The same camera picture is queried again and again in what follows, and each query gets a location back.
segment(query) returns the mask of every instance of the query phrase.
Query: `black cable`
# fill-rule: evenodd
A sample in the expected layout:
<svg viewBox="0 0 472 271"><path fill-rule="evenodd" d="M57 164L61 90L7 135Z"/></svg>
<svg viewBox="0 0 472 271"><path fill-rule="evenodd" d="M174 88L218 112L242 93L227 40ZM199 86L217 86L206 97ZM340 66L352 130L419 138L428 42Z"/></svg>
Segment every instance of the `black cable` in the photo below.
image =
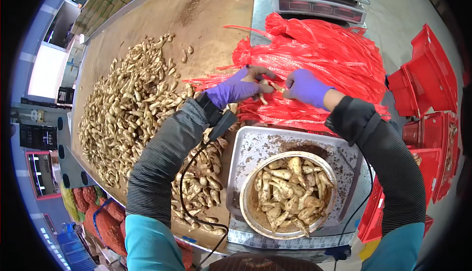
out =
<svg viewBox="0 0 472 271"><path fill-rule="evenodd" d="M341 239L343 238L343 235L344 235L344 231L346 230L346 227L349 225L349 222L351 221L351 219L353 218L353 216L357 213L357 211L364 205L364 203L369 199L370 195L372 194L372 188L374 187L374 180L373 180L373 177L372 177L372 169L370 168L370 163L369 161L367 160L367 158L365 158L364 154L362 153L361 151L361 154L362 156L364 157L365 159L365 162L367 163L367 168L369 168L369 174L370 174L370 192L369 194L367 195L367 197L364 199L364 201L357 207L357 209L354 211L354 213L351 215L351 217L349 217L349 220L347 220L347 223L346 225L344 226L343 228L343 231L341 232L341 236L339 237L339 242L338 242L338 247L339 245L341 244ZM333 271L336 271L336 264L338 262L338 259L335 259L334 261L334 270Z"/></svg>
<svg viewBox="0 0 472 271"><path fill-rule="evenodd" d="M182 204L182 208L184 209L185 213L187 214L187 216L189 216L190 218L192 218L194 221L197 221L199 223L203 223L205 225L210 225L210 226L218 226L218 227L223 227L225 229L225 234L223 235L223 237L220 239L220 241L218 242L218 244L216 244L216 246L213 248L213 250L211 251L211 253L208 254L208 256L206 256L206 258L204 258L200 264L195 268L195 271L198 271L200 266L211 256L211 254L213 254L215 252L215 250L218 248L218 246L223 242L223 240L226 238L226 236L228 235L228 232L229 232L229 228L226 226L226 225L223 225L223 224L216 224L216 223L211 223L211 222L208 222L208 221L202 221L194 216L192 216L188 210L186 209L185 207L185 204L184 204L184 196L182 195L182 184L184 184L184 176L185 176L185 173L187 172L188 168L190 167L190 165L192 164L192 162L195 160L195 158L206 148L206 146L209 144L209 142L207 143L204 143L202 148L200 148L200 150L198 150L198 152L192 157L192 159L190 160L190 162L188 162L186 168L184 169L184 171L182 172L182 177L180 178L180 186L179 186L179 191L180 191L180 203Z"/></svg>

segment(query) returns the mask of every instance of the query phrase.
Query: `glove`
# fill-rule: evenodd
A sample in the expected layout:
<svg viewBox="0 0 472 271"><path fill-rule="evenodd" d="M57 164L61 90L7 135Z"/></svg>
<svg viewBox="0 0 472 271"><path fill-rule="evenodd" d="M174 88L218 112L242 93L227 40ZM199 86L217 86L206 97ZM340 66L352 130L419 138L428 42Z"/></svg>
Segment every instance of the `glove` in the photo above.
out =
<svg viewBox="0 0 472 271"><path fill-rule="evenodd" d="M274 91L273 87L254 82L254 80L264 79L262 74L271 79L277 78L273 72L265 67L246 65L232 77L204 91L204 93L207 93L208 98L219 109L225 108L228 103L244 101L257 93L272 93Z"/></svg>
<svg viewBox="0 0 472 271"><path fill-rule="evenodd" d="M325 110L327 109L323 105L323 98L329 89L335 89L322 83L306 69L297 69L291 72L285 84L288 90L283 93L284 98L297 99Z"/></svg>

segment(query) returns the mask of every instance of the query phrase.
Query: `concrete floor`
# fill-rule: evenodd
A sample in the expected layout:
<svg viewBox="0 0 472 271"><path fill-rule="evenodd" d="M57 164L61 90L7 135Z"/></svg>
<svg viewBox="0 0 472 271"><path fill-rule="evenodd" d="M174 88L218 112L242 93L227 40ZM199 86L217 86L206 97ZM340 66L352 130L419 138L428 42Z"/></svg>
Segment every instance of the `concrete floor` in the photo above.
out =
<svg viewBox="0 0 472 271"><path fill-rule="evenodd" d="M429 0L369 0L370 5L366 6L369 37L375 41L381 51L384 60L384 68L387 74L397 71L400 66L411 59L413 47L411 40L422 30L423 24L427 23L439 42L454 69L457 77L458 104L460 109L462 98L462 72L463 66L449 30L441 20L439 14L434 9ZM436 243L442 231L447 226L449 215L452 213L456 198L457 180L462 170L463 158L459 161L457 175L453 180L450 192L443 200L437 204L429 205L427 214L434 219L433 226L423 240L423 245L419 253L418 260L422 260L428 251ZM346 261L340 261L337 270L360 270L362 262L357 255L363 249L363 244L357 239L353 242L352 256ZM207 253L196 249L194 252L194 262L203 259ZM204 266L219 259L213 255L205 262ZM321 263L319 266L324 270L333 270L334 263Z"/></svg>

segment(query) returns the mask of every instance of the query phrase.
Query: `black wristband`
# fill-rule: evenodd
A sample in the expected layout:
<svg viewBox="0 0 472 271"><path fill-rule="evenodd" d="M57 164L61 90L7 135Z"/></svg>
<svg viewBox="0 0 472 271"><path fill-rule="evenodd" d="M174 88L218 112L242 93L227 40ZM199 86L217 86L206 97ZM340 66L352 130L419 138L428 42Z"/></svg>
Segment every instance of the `black wristband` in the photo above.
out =
<svg viewBox="0 0 472 271"><path fill-rule="evenodd" d="M209 123L209 127L212 128L216 126L216 123L220 120L222 116L222 110L219 109L208 97L206 92L203 92L198 96L195 101L198 105L204 110L205 117Z"/></svg>

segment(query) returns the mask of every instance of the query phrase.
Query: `stacked boxes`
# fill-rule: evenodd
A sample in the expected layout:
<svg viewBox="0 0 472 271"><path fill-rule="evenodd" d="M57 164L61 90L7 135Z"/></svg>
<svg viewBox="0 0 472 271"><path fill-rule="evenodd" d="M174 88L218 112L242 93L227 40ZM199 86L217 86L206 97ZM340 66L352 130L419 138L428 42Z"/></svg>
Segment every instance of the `stacked boxes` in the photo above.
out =
<svg viewBox="0 0 472 271"><path fill-rule="evenodd" d="M91 36L107 19L133 0L87 0L71 32Z"/></svg>

